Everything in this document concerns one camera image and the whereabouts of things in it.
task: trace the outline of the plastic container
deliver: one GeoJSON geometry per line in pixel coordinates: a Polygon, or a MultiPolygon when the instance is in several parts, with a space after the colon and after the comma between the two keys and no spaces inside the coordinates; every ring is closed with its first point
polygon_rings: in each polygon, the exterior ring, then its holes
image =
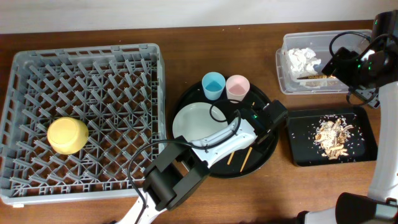
{"type": "Polygon", "coordinates": [[[225,78],[218,72],[209,72],[201,79],[201,85],[206,98],[217,100],[225,88],[225,78]]]}
{"type": "MultiPolygon", "coordinates": [[[[5,204],[132,197],[127,166],[137,148],[165,139],[164,61],[156,44],[19,52],[0,124],[0,194],[5,204]],[[59,118],[88,128],[74,154],[56,153],[47,139],[59,118]]],[[[141,153],[131,176],[164,145],[141,153]]]]}
{"type": "MultiPolygon", "coordinates": [[[[321,59],[321,64],[315,66],[315,71],[322,75],[323,67],[331,59],[329,44],[332,38],[347,30],[307,32],[297,34],[286,34],[281,49],[276,52],[276,66],[279,85],[282,93],[287,95],[298,94],[320,94],[320,93],[347,93],[348,87],[337,79],[321,78],[311,80],[298,80],[291,77],[289,67],[285,58],[285,52],[290,49],[311,48],[316,53],[316,58],[321,59]]],[[[354,30],[365,35],[371,35],[371,30],[354,30]]],[[[344,35],[339,37],[333,44],[333,50],[337,51],[340,47],[348,50],[355,50],[361,53],[369,43],[357,35],[344,35]]]]}
{"type": "Polygon", "coordinates": [[[233,75],[226,81],[226,96],[230,100],[242,101],[250,90],[250,83],[242,75],[233,75]]]}

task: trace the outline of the gray dish rack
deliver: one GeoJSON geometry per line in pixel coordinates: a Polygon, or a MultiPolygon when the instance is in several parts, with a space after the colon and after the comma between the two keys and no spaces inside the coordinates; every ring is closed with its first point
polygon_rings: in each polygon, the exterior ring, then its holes
{"type": "MultiPolygon", "coordinates": [[[[8,205],[131,197],[131,156],[165,139],[164,61],[156,44],[19,52],[12,62],[0,128],[0,194],[8,205]],[[56,153],[47,128],[64,116],[83,121],[89,139],[56,153]]],[[[138,157],[132,178],[163,150],[138,157]]]]}

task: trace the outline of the blue cup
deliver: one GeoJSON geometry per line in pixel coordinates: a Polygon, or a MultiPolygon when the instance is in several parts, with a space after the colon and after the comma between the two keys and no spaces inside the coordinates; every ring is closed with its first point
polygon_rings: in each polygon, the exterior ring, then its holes
{"type": "Polygon", "coordinates": [[[209,72],[201,79],[201,85],[206,98],[217,100],[225,88],[225,78],[218,72],[209,72]]]}

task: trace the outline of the white food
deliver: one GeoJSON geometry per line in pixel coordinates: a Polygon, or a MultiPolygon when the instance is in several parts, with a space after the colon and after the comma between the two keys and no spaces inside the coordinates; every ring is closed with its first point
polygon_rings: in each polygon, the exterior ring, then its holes
{"type": "Polygon", "coordinates": [[[293,78],[318,75],[318,72],[313,67],[321,64],[321,60],[315,56],[315,52],[310,48],[290,49],[287,51],[287,64],[293,78]]]}
{"type": "Polygon", "coordinates": [[[328,156],[329,160],[338,159],[339,156],[348,156],[347,149],[344,149],[344,143],[349,137],[349,129],[352,125],[344,125],[342,119],[338,118],[336,122],[327,121],[321,123],[321,127],[317,128],[314,144],[319,144],[325,153],[322,156],[328,156]]]}

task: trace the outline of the round black tray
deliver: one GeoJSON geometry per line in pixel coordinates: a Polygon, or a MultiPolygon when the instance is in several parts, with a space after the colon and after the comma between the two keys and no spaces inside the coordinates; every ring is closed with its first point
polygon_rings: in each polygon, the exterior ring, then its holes
{"type": "MultiPolygon", "coordinates": [[[[221,99],[227,99],[226,97],[226,90],[223,91],[221,99]]],[[[245,96],[243,99],[244,102],[248,104],[252,104],[255,102],[255,105],[257,107],[263,108],[266,104],[270,103],[271,101],[268,99],[268,97],[256,86],[250,85],[250,91],[249,93],[245,96]]],[[[212,104],[215,101],[208,100],[205,97],[205,94],[203,92],[203,88],[201,86],[201,82],[198,82],[191,86],[179,99],[177,102],[176,106],[174,107],[174,110],[171,113],[171,116],[169,118],[169,126],[168,126],[168,132],[173,135],[173,121],[174,117],[177,115],[177,113],[184,107],[187,106],[191,103],[196,103],[196,102],[205,102],[212,104]]],[[[233,120],[233,112],[236,109],[240,109],[243,107],[243,104],[241,103],[218,103],[216,105],[218,109],[220,109],[225,117],[228,120],[228,123],[230,123],[233,120]]],[[[244,166],[244,169],[242,172],[240,172],[244,158],[246,157],[246,154],[248,153],[249,148],[245,148],[242,150],[238,150],[234,153],[233,159],[230,163],[230,165],[227,165],[227,161],[229,159],[229,155],[224,157],[222,160],[218,161],[216,164],[214,164],[211,168],[211,176],[212,177],[217,177],[217,178],[235,178],[235,177],[242,177],[244,175],[250,174],[260,168],[262,165],[266,163],[266,161],[270,158],[272,153],[275,151],[276,145],[278,143],[279,139],[279,131],[276,129],[272,133],[270,133],[269,137],[258,147],[254,147],[250,153],[249,159],[244,166]]]]}

